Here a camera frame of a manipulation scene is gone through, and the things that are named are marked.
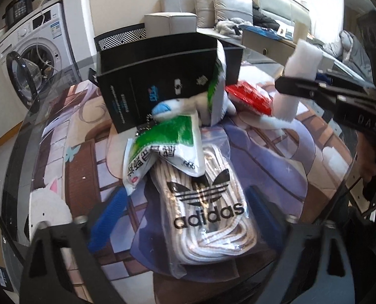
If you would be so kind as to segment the person's right hand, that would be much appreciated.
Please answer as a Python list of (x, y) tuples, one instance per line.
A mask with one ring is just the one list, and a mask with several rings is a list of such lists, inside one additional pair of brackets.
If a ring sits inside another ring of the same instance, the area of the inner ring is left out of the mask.
[(376, 175), (376, 148), (360, 132), (358, 132), (357, 164), (363, 181), (369, 183)]

